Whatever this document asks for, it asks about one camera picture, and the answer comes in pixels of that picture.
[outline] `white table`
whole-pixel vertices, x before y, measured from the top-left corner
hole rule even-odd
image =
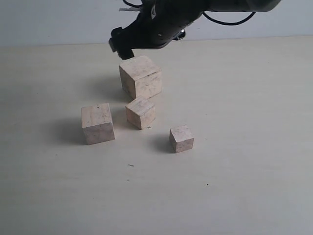
[[[1,234],[312,234],[313,37],[135,53],[163,69],[143,131],[108,45],[0,48]],[[116,140],[86,146],[81,108],[105,102]]]

